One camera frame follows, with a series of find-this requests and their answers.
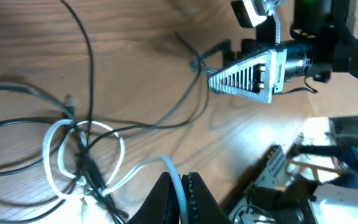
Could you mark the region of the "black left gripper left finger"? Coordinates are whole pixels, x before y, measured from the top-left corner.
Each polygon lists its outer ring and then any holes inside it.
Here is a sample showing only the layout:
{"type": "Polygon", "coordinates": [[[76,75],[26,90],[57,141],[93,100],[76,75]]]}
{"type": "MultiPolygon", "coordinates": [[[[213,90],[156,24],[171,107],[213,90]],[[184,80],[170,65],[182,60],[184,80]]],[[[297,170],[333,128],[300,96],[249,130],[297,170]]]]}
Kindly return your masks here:
{"type": "Polygon", "coordinates": [[[179,224],[179,204],[168,172],[163,172],[127,224],[179,224]]]}

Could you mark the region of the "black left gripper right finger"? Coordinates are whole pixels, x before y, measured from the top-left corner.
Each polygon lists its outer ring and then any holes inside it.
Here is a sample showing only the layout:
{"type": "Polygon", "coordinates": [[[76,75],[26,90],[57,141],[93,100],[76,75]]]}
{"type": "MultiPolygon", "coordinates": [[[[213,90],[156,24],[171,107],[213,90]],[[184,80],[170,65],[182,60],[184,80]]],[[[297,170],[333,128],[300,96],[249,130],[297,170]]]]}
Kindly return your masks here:
{"type": "Polygon", "coordinates": [[[183,175],[181,183],[185,191],[189,224],[231,224],[219,208],[209,188],[197,172],[183,175]]]}

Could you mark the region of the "person in blue clothes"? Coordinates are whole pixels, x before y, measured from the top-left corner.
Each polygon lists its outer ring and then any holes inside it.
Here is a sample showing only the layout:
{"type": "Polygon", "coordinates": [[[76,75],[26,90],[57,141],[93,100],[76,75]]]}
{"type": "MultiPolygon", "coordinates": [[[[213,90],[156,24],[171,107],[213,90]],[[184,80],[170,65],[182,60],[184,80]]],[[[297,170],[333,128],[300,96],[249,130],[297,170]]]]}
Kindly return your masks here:
{"type": "Polygon", "coordinates": [[[329,183],[340,187],[358,189],[358,150],[353,146],[334,146],[333,156],[347,164],[353,172],[341,175],[329,183]]]}

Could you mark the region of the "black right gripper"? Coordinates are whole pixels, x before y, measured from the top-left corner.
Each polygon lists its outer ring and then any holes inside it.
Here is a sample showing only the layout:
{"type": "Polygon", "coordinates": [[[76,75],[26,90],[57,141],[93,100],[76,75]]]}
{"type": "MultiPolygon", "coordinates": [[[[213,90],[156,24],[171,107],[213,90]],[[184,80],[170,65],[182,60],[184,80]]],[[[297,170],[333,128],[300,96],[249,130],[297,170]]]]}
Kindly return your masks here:
{"type": "Polygon", "coordinates": [[[289,41],[265,45],[242,53],[208,78],[210,90],[270,104],[273,93],[283,93],[284,83],[307,76],[312,66],[311,47],[289,41]]]}

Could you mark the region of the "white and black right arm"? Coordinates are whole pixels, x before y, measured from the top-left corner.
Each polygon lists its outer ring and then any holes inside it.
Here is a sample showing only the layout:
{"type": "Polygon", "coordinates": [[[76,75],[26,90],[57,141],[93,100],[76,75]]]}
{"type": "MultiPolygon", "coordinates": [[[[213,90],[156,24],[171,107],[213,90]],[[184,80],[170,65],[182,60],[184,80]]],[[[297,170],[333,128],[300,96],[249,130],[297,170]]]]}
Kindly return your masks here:
{"type": "Polygon", "coordinates": [[[358,79],[355,1],[295,1],[291,40],[285,42],[276,12],[281,4],[232,1],[240,26],[255,28],[256,38],[242,40],[238,52],[225,40],[205,53],[223,53],[222,68],[209,73],[211,91],[269,104],[295,77],[326,83],[333,72],[343,72],[358,79]]]}

